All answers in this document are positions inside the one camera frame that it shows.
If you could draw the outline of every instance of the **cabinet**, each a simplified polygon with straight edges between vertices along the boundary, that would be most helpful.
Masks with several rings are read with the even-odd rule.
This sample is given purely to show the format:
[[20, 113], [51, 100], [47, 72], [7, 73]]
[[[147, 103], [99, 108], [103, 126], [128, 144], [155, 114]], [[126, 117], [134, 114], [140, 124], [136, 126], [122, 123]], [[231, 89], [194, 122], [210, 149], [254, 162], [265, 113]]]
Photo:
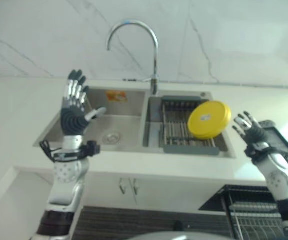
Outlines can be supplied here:
[[91, 174], [84, 205], [195, 213], [222, 186], [218, 181], [177, 181]]
[[112, 174], [88, 173], [82, 204], [105, 208], [136, 208], [129, 178]]
[[213, 181], [131, 179], [136, 206], [141, 210], [195, 213], [222, 186]]

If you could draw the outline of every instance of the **marble wall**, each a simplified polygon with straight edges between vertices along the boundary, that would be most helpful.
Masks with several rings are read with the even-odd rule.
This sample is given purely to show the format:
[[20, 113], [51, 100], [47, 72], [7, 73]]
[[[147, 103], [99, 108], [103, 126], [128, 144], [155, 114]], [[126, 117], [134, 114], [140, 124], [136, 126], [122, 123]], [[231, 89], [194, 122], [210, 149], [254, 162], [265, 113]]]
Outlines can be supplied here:
[[144, 79], [149, 35], [110, 27], [138, 19], [159, 41], [164, 82], [288, 87], [285, 0], [0, 0], [0, 76]]

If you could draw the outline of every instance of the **faucet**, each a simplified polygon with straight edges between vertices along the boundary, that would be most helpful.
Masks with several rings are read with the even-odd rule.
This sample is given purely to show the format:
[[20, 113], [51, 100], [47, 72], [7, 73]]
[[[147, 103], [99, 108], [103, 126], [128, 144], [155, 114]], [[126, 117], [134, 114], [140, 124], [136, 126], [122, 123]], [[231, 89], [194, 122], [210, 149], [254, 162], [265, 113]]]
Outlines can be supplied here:
[[148, 25], [146, 25], [142, 21], [132, 20], [132, 19], [124, 20], [122, 22], [117, 23], [109, 31], [109, 35], [108, 35], [108, 38], [106, 41], [107, 51], [110, 50], [110, 41], [111, 41], [115, 31], [117, 31], [119, 28], [121, 28], [122, 26], [125, 26], [125, 25], [140, 26], [143, 29], [145, 29], [149, 33], [149, 35], [152, 37], [153, 44], [154, 44], [154, 62], [153, 62], [154, 68], [153, 68], [153, 75], [151, 76], [151, 79], [150, 79], [150, 92], [152, 95], [155, 96], [155, 95], [157, 95], [157, 91], [158, 91], [158, 87], [157, 87], [157, 84], [158, 84], [158, 75], [157, 75], [158, 41], [157, 41], [157, 37], [156, 37], [155, 33], [153, 32], [153, 30]]

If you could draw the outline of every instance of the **orange sticker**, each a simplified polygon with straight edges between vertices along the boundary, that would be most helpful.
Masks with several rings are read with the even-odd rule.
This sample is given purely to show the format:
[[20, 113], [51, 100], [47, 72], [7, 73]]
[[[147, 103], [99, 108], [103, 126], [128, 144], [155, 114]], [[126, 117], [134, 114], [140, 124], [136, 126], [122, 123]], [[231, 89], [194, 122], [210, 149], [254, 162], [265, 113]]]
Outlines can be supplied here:
[[109, 102], [127, 102], [126, 93], [124, 91], [106, 91], [106, 96]]

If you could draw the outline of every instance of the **drain strainer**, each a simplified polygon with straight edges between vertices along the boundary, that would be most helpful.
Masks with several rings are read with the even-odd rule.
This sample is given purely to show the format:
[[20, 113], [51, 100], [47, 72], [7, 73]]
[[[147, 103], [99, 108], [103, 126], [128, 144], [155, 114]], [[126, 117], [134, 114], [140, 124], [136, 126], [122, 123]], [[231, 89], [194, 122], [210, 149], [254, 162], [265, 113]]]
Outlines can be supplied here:
[[114, 145], [118, 143], [120, 138], [121, 138], [120, 132], [117, 131], [108, 132], [103, 136], [103, 144]]

